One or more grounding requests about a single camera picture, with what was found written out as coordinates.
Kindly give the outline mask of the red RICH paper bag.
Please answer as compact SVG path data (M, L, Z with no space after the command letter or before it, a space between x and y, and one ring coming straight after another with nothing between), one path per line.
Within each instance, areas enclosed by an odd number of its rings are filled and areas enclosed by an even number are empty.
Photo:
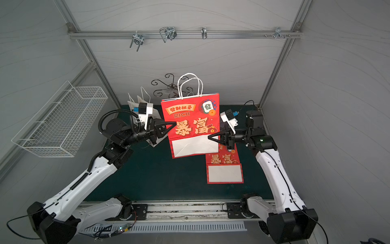
M206 154L208 184L243 184L244 177L237 147L219 145L218 152Z

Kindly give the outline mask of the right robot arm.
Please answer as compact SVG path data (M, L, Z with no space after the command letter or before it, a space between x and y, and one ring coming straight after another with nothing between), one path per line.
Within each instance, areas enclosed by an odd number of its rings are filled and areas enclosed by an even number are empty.
M237 111L220 114L222 129L208 139L233 149L238 143L251 149L261 166L272 195L270 204L257 194L245 194L240 201L240 212L245 218L259 218L259 227L276 244L290 244L311 237L318 215L306 207L295 191L282 164L277 145L264 127L264 117L258 110L246 112L246 127L238 129Z

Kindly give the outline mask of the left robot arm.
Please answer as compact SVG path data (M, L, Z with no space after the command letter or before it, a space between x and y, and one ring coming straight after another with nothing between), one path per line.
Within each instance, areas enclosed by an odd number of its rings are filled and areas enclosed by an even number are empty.
M110 120L103 126L104 120L121 110L113 110L103 115L98 123L99 132L111 141L101 152L95 154L88 168L62 191L46 200L35 202L27 209L33 231L45 244L67 244L80 230L110 218L128 220L136 212L131 200L119 194L109 200L78 210L79 204L103 181L118 171L133 153L131 145L150 140L156 143L166 136L175 122L149 117L140 122L133 111L131 122L127 124L120 118Z

